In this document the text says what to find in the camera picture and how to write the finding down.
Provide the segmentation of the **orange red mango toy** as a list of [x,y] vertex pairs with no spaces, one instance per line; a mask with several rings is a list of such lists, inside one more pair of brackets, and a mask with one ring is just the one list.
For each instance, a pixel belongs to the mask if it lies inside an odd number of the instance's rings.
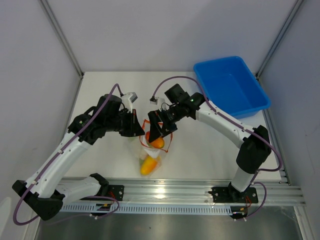
[[153,147],[155,149],[162,149],[165,146],[165,141],[162,137],[159,137],[156,140],[151,141],[151,142],[149,141],[149,137],[150,137],[150,131],[147,131],[145,134],[145,139],[146,139],[147,144],[150,147]]

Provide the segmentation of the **clear zip top bag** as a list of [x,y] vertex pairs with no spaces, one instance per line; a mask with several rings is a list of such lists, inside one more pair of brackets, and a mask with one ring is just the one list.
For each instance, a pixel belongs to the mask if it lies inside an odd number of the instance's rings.
[[150,127],[150,121],[144,119],[142,129],[145,134],[130,137],[127,140],[127,146],[135,160],[135,165],[138,167],[138,173],[145,178],[150,177],[162,165],[162,161],[166,158],[173,141],[173,134],[170,133],[151,143],[148,142]]

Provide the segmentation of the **yellow orange mango toy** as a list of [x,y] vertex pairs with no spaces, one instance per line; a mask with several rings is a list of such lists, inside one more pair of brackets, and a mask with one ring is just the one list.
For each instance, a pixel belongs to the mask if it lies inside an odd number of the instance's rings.
[[140,174],[144,176],[149,175],[156,168],[157,164],[158,161],[148,155],[140,166]]

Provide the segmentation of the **white green cauliflower toy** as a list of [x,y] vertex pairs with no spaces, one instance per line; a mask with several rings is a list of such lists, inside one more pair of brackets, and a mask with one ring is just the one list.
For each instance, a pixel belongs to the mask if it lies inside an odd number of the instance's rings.
[[148,145],[145,146],[142,142],[140,143],[141,147],[140,147],[140,152],[139,152],[139,162],[142,164],[144,159],[147,156],[150,156],[154,159],[157,160],[157,162],[161,162],[162,158],[161,158],[161,150],[157,149],[157,148],[153,148],[153,147],[149,147]]

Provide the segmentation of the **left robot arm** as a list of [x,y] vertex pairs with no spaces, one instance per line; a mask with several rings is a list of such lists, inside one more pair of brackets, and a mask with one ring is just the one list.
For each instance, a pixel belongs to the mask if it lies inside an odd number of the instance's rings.
[[121,97],[105,94],[97,106],[90,107],[74,118],[54,153],[27,180],[16,180],[12,189],[43,221],[52,219],[65,205],[77,200],[109,200],[112,197],[109,181],[98,173],[82,180],[61,183],[68,170],[107,132],[117,132],[122,137],[138,137],[144,130],[138,122],[133,102],[134,92]]

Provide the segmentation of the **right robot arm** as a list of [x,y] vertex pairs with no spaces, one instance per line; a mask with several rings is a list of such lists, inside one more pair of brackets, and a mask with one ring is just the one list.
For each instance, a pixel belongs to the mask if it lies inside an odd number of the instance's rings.
[[189,95],[179,84],[165,92],[170,105],[164,108],[163,98],[152,96],[150,103],[157,105],[157,110],[148,113],[150,122],[149,138],[151,143],[176,131],[176,123],[187,117],[204,123],[227,137],[239,149],[235,176],[228,184],[228,196],[234,202],[246,197],[252,179],[260,166],[271,154],[268,130],[259,125],[251,127],[242,124],[236,118],[219,110],[203,94],[196,92]]

